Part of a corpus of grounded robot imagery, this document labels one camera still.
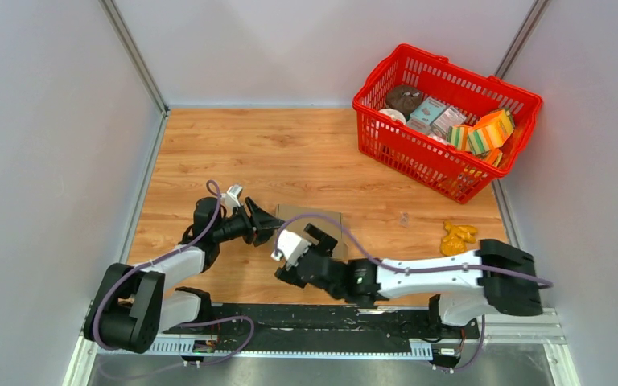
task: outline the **brown round object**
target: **brown round object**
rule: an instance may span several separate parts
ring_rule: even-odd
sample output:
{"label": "brown round object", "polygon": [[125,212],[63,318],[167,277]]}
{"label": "brown round object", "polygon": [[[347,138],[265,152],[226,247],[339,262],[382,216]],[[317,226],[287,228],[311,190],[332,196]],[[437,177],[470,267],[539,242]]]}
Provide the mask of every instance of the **brown round object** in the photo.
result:
{"label": "brown round object", "polygon": [[404,114],[406,119],[422,103],[422,92],[408,84],[402,84],[392,88],[385,97],[385,105]]}

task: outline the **white wall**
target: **white wall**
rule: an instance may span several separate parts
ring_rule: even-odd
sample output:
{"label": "white wall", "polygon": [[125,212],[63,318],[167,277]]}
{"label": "white wall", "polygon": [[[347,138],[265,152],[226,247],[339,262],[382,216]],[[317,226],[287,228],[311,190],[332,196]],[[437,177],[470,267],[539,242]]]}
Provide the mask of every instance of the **white wall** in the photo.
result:
{"label": "white wall", "polygon": [[539,93],[505,180],[583,385],[618,384],[618,3],[554,0],[507,80]]}
{"label": "white wall", "polygon": [[496,71],[533,0],[117,0],[170,105],[351,105],[399,43]]}
{"label": "white wall", "polygon": [[0,384],[62,382],[158,125],[97,1],[0,1]]}

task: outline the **robotic arm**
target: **robotic arm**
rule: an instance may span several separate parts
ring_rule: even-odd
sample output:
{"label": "robotic arm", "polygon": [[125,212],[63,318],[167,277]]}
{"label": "robotic arm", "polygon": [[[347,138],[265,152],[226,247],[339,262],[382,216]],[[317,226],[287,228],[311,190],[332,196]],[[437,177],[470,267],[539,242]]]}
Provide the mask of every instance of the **robotic arm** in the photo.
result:
{"label": "robotic arm", "polygon": [[[314,241],[283,231],[271,257],[285,259],[276,278],[304,288],[311,284],[334,299],[359,306],[373,306],[409,294],[441,294],[430,301],[431,324],[465,326],[485,314],[535,316],[543,312],[538,284],[505,274],[478,269],[455,269],[459,265],[483,265],[511,273],[534,276],[534,259],[528,253],[498,240],[481,240],[480,248],[452,257],[417,261],[368,259],[347,262],[332,259],[337,242],[312,224],[304,231]],[[384,268],[398,267],[404,272]],[[409,273],[425,269],[426,273]]]}
{"label": "robotic arm", "polygon": [[[158,332],[183,322],[205,322],[212,319],[212,302],[209,294],[199,289],[179,287],[169,297],[167,290],[187,277],[205,272],[219,256],[219,244],[242,237],[246,244],[255,247],[267,242],[282,220],[263,211],[250,197],[245,199],[247,211],[239,198],[240,185],[233,185],[221,195],[221,202],[231,212],[222,215],[215,197],[198,200],[193,212],[193,224],[183,234],[175,249],[181,253],[158,264],[140,269],[114,291],[102,310],[98,305],[108,296],[110,289],[134,267],[116,263],[108,267],[101,285],[84,321],[84,336],[96,341],[93,320],[101,312],[100,337],[112,347],[143,353],[155,340]],[[196,244],[184,249],[215,216],[213,226]]]}

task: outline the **basket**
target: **basket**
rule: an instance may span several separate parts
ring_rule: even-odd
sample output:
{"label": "basket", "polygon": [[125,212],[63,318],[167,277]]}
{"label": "basket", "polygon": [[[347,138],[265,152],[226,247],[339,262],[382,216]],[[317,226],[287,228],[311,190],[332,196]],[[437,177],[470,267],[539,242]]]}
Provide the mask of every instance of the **basket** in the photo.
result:
{"label": "basket", "polygon": [[[496,109],[509,109],[515,131],[501,147],[498,166],[482,162],[379,113],[392,88],[408,84],[465,114],[469,125]],[[492,180],[507,175],[532,135],[540,96],[495,76],[480,76],[408,44],[401,44],[371,72],[354,96],[359,151],[453,199],[466,203]]]}

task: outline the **wooden table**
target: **wooden table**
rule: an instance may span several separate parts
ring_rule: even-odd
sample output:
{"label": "wooden table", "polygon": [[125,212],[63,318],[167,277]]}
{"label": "wooden table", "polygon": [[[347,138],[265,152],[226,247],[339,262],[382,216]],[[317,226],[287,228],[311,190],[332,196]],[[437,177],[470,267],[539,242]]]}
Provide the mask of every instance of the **wooden table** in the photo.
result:
{"label": "wooden table", "polygon": [[[225,191],[240,183],[270,213],[288,203],[343,213],[344,222],[376,257],[439,257],[443,221],[470,224],[480,238],[505,240],[491,188],[460,205],[361,154],[351,109],[173,110],[142,209],[129,264],[150,260],[180,241],[196,200],[215,179]],[[409,217],[402,226],[402,213]],[[206,273],[182,285],[214,302],[340,304],[323,291],[274,277],[271,243],[234,240]],[[361,257],[348,242],[349,258]],[[412,295],[389,305],[426,305]]]}

